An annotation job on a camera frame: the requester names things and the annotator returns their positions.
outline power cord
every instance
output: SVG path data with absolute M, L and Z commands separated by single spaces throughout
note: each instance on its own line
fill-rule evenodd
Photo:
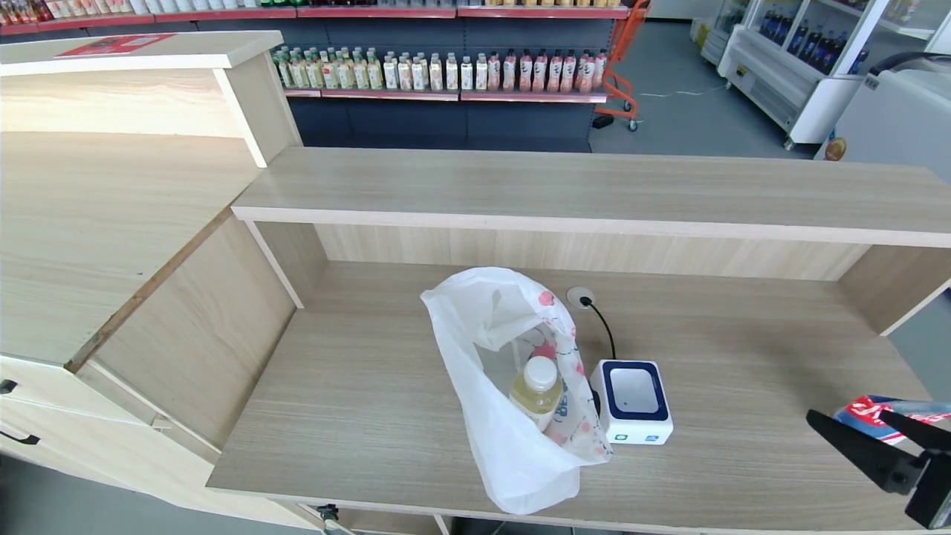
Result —
M 578 299 L 578 302 L 581 303 L 582 307 L 589 307 L 591 310 L 594 310 L 594 313 L 597 314 L 597 317 L 601 318 L 601 323 L 604 324 L 604 329 L 608 332 L 608 340 L 611 341 L 611 360 L 617 360 L 617 351 L 614 350 L 614 335 L 611 334 L 611 328 L 608 327 L 608 320 L 604 319 L 604 316 L 601 315 L 601 310 L 598 310 L 594 305 L 594 302 L 590 297 L 583 296 Z

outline plastic bag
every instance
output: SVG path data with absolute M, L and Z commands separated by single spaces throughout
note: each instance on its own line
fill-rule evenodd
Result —
M 611 446 L 598 422 L 565 306 L 537 282 L 501 267 L 462 271 L 420 298 L 462 404 L 469 446 L 489 498 L 507 513 L 526 515 L 576 496 L 580 467 L 606 463 Z M 557 361 L 564 380 L 561 402 L 544 434 L 509 401 L 511 378 L 539 354 Z M 506 365 L 511 370 L 507 385 L 495 377 Z

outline wooden panel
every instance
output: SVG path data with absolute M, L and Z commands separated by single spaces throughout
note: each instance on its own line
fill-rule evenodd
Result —
M 264 254 L 287 287 L 298 307 L 306 307 L 317 293 L 318 280 L 327 266 L 314 227 L 307 223 L 251 223 L 252 233 L 257 230 Z
M 840 284 L 868 324 L 884 336 L 951 285 L 951 250 L 875 246 Z
M 210 69 L 13 76 L 2 91 L 3 131 L 243 138 Z
M 208 485 L 514 520 L 486 496 L 419 300 L 457 271 L 331 263 Z M 835 283 L 525 274 L 558 295 L 590 288 L 618 358 L 658 363 L 676 423 L 665 445 L 616 447 L 609 463 L 582 470 L 577 497 L 525 520 L 650 533 L 916 529 L 905 498 L 871 485 L 805 422 L 809 408 L 834 411 L 871 392 L 927 399 Z M 609 358 L 607 336 L 593 313 L 573 318 L 591 371 Z
M 816 281 L 839 280 L 868 249 L 850 244 L 519 230 L 316 227 L 327 257 L 340 261 Z
M 925 168 L 628 154 L 289 148 L 242 219 L 951 248 Z
M 232 216 L 90 359 L 222 447 L 293 309 Z
M 121 422 L 142 422 L 59 366 L 0 355 L 0 381 L 4 379 L 17 383 L 13 392 L 4 396 L 7 400 L 53 406 Z
M 40 437 L 38 446 L 68 457 L 79 470 L 100 471 L 125 488 L 174 505 L 297 527 L 314 525 L 263 498 L 204 488 L 212 464 L 145 425 L 80 416 L 0 399 L 3 426 Z M 29 455 L 21 448 L 22 455 Z
M 277 76 L 268 53 L 234 69 L 215 69 L 215 78 L 259 168 L 266 168 L 287 146 L 302 145 Z
M 258 172 L 186 136 L 8 132 L 0 163 L 0 352 L 60 366 Z

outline wooden shelf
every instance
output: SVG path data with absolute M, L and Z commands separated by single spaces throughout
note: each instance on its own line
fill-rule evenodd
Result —
M 626 19 L 629 8 L 567 8 L 543 6 L 459 6 L 460 17 L 531 19 Z
M 233 209 L 243 219 L 330 225 L 949 248 L 949 207 L 951 189 L 924 168 L 811 160 L 290 148 Z
M 489 501 L 419 294 L 459 267 L 331 263 L 271 357 L 208 485 L 417 513 L 508 519 Z M 915 529 L 805 422 L 866 393 L 926 399 L 888 341 L 832 283 L 525 270 L 557 295 L 583 285 L 618 357 L 656 361 L 664 446 L 617 446 L 542 524 L 677 529 Z M 573 311 L 588 372 L 609 358 Z

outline floor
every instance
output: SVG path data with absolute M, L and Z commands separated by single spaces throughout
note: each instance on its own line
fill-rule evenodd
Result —
M 689 40 L 689 25 L 650 22 L 619 72 L 636 82 L 640 123 L 617 121 L 591 136 L 594 152 L 811 158 L 816 147 L 783 149 L 783 132 L 735 90 Z M 951 401 L 946 358 L 951 300 L 902 326 L 892 340 L 932 395 Z M 52 470 L 0 459 L 0 533 L 5 535 L 303 535 L 311 531 L 181 509 L 150 496 L 99 485 Z M 497 523 L 466 521 L 459 535 L 491 535 Z M 581 535 L 584 530 L 576 530 Z M 562 527 L 506 525 L 497 535 L 571 535 Z

